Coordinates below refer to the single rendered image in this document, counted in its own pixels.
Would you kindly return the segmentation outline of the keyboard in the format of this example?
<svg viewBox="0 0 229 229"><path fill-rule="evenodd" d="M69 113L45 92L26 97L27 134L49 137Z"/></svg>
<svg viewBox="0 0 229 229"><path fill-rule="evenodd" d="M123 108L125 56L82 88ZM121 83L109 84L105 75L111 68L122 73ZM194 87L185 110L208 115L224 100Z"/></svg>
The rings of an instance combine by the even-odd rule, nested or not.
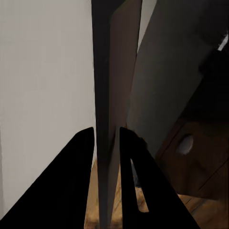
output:
<svg viewBox="0 0 229 229"><path fill-rule="evenodd" d="M110 229L143 0L91 0L100 229Z"/></svg>

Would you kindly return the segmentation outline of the notebook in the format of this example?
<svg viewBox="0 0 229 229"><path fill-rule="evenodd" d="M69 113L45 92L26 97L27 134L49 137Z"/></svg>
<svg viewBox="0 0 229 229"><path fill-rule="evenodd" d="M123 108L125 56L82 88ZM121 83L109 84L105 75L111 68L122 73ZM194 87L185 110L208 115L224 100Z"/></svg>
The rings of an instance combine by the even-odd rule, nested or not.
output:
<svg viewBox="0 0 229 229"><path fill-rule="evenodd" d="M229 41L229 0L209 0L193 33L222 51Z"/></svg>

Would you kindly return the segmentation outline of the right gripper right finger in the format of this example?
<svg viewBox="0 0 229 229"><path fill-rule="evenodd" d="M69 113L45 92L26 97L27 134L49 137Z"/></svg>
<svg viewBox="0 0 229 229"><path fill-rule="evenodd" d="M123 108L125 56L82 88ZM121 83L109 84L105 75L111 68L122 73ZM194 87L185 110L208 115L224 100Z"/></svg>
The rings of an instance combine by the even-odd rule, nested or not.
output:
<svg viewBox="0 0 229 229"><path fill-rule="evenodd" d="M132 162L149 213L139 211ZM123 229L200 229L138 135L120 127Z"/></svg>

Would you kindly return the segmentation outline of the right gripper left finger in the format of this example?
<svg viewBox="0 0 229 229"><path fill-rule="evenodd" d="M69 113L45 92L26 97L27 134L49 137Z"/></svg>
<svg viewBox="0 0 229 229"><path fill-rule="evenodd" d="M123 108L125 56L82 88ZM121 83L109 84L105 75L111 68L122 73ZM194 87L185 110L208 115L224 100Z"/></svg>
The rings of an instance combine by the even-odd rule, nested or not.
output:
<svg viewBox="0 0 229 229"><path fill-rule="evenodd" d="M84 229L94 128L79 131L0 219L0 229Z"/></svg>

